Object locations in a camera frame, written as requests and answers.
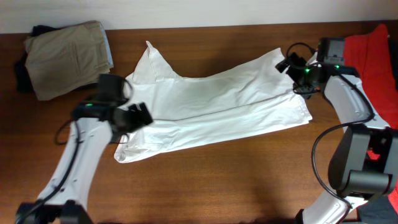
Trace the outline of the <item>white t-shirt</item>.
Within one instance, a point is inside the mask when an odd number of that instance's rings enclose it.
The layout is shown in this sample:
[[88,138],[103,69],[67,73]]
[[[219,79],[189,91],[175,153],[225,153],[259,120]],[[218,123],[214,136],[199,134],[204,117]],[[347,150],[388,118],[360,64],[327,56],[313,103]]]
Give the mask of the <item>white t-shirt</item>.
[[114,158],[120,163],[216,142],[308,124],[312,116],[292,79],[276,65],[280,49],[205,78],[178,75],[149,45],[125,93],[145,103],[152,124],[124,136]]

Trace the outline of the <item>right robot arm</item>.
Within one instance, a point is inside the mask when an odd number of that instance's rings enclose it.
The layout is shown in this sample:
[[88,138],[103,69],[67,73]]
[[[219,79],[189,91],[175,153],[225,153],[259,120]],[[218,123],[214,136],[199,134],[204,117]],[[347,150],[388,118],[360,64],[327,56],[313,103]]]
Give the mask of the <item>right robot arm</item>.
[[[345,40],[323,38],[313,57],[306,61],[287,51],[276,65],[294,81],[293,92],[309,99],[320,93],[336,111],[340,123],[326,129],[312,146],[313,173],[324,192],[308,208],[301,209],[295,223],[342,223],[355,208],[390,194],[396,187],[397,130],[377,113],[362,87],[357,69],[344,57]],[[316,165],[318,143],[342,129],[344,135],[328,166],[324,183]]]

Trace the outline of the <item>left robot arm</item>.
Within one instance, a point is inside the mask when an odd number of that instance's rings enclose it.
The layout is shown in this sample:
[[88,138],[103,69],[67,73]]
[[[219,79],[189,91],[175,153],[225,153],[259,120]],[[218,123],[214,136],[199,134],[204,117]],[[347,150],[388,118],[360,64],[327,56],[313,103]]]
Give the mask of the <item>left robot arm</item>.
[[153,122],[144,103],[127,104],[132,91],[123,77],[99,76],[96,94],[81,101],[64,123],[70,132],[55,172],[35,202],[20,204],[16,224],[92,223],[88,195],[103,151]]

